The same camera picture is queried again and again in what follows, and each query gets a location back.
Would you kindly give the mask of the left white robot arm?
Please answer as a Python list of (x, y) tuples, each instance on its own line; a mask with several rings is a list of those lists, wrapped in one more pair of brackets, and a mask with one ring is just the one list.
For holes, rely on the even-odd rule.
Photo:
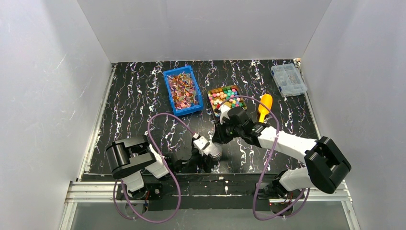
[(158, 180), (166, 180), (173, 173), (208, 173), (222, 156), (220, 145), (200, 135), (192, 138), (192, 150), (188, 159), (175, 154), (161, 157), (145, 135), (113, 142), (105, 153), (112, 177), (123, 180), (128, 195), (133, 199), (145, 199), (157, 188), (145, 185), (142, 173), (147, 172)]

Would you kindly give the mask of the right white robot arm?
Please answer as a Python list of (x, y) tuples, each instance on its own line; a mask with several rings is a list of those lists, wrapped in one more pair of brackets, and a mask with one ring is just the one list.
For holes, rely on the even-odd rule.
[(254, 122), (241, 107), (222, 105), (217, 110), (220, 121), (215, 125), (214, 143), (226, 144), (241, 138), (250, 145), (284, 153), (304, 164), (303, 168), (279, 173), (271, 186), (262, 189), (264, 193), (282, 197), (296, 189), (316, 187), (332, 194), (351, 171), (349, 161), (328, 137), (316, 140), (277, 131), (268, 124)]

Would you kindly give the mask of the orange plastic scoop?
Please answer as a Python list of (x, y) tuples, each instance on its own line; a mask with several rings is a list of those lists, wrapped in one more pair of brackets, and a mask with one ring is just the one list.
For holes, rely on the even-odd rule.
[(260, 105), (258, 106), (259, 122), (263, 123), (265, 117), (269, 114), (269, 110), (273, 104), (273, 98), (270, 94), (264, 94), (261, 97)]

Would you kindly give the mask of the blue plastic candy bin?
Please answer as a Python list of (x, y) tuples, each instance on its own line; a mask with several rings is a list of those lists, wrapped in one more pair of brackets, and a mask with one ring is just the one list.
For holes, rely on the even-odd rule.
[(204, 109), (202, 93), (191, 66), (164, 71), (163, 78), (175, 116)]

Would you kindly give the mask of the white round jar lid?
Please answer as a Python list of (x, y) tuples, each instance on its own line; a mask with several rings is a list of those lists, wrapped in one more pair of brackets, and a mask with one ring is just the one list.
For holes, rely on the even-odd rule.
[(204, 153), (212, 158), (220, 158), (222, 155), (222, 147), (216, 143), (209, 142), (209, 145), (205, 148)]

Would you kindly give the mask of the gold tray of star candies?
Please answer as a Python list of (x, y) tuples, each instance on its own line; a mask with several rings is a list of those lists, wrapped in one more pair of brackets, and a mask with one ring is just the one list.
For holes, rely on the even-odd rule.
[(225, 102), (224, 105), (230, 108), (241, 107), (244, 110), (247, 110), (247, 105), (244, 102), (244, 99), (239, 96), (240, 92), (241, 90), (237, 85), (225, 86), (207, 91), (209, 107), (212, 110), (212, 115), (216, 121), (220, 118), (220, 114), (216, 109), (222, 102)]

